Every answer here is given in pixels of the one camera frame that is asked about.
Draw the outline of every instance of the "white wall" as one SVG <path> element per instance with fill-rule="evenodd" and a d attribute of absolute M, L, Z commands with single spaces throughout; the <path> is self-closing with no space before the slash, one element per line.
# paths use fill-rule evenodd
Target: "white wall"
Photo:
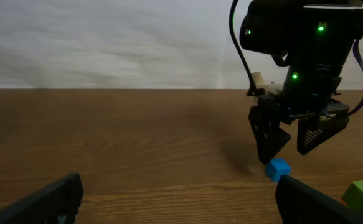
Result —
<path fill-rule="evenodd" d="M 240 0 L 235 31 L 250 1 Z M 0 0 L 0 88 L 248 88 L 231 0 Z M 363 57 L 363 40 L 360 44 Z M 244 51 L 252 71 L 286 69 Z M 350 56 L 340 88 L 363 88 Z"/>

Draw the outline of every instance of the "wire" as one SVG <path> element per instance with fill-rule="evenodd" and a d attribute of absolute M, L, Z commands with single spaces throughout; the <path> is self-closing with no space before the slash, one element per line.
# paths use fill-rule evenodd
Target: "wire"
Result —
<path fill-rule="evenodd" d="M 360 50 L 358 48 L 359 41 L 360 40 L 356 40 L 353 44 L 353 54 L 354 54 L 354 57 L 356 58 L 358 64 L 360 65 L 361 70 L 363 71 L 363 60 L 362 60 L 362 57 L 360 54 Z M 363 96 L 362 96 L 360 103 L 353 110 L 348 112 L 347 115 L 348 116 L 353 115 L 355 112 L 357 112 L 359 109 L 361 109 L 362 106 L 363 106 Z"/>
<path fill-rule="evenodd" d="M 237 7 L 238 0 L 233 0 L 230 10 L 230 17 L 229 17 L 229 27 L 230 27 L 230 34 L 233 44 L 235 45 L 235 48 L 237 49 L 237 52 L 239 54 L 239 57 L 241 58 L 241 61 L 243 63 L 243 66 L 245 67 L 246 72 L 248 73 L 249 82 L 250 82 L 250 89 L 249 91 L 255 92 L 256 91 L 256 84 L 253 80 L 252 73 L 249 70 L 248 64 L 246 63 L 245 57 L 243 56 L 243 53 L 241 51 L 241 48 L 239 47 L 239 44 L 237 42 L 237 38 L 235 37 L 235 33 L 233 31 L 233 15 L 235 13 L 235 8 Z"/>

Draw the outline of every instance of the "wood grain surface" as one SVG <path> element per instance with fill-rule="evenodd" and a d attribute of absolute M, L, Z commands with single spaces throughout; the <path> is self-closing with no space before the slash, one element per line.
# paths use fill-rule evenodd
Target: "wood grain surface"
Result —
<path fill-rule="evenodd" d="M 79 172 L 77 223 L 281 223 L 251 105 L 244 90 L 0 90 L 0 208 Z M 363 109 L 306 156 L 282 128 L 293 177 L 335 199 L 363 180 Z"/>

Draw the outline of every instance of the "wooden table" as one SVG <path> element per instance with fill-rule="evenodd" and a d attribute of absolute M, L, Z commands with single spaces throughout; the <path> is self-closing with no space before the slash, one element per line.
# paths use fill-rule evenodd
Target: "wooden table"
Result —
<path fill-rule="evenodd" d="M 355 106 L 362 91 L 337 99 Z M 77 223 L 281 223 L 244 90 L 0 90 L 0 208 L 70 172 Z M 363 109 L 291 175 L 339 199 L 363 180 Z"/>

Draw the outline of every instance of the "blue cube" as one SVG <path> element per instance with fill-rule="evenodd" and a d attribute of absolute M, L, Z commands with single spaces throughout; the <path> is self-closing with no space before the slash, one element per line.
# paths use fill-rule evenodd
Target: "blue cube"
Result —
<path fill-rule="evenodd" d="M 272 159 L 266 166 L 266 174 L 272 181 L 279 181 L 282 175 L 288 175 L 291 167 L 284 159 Z"/>

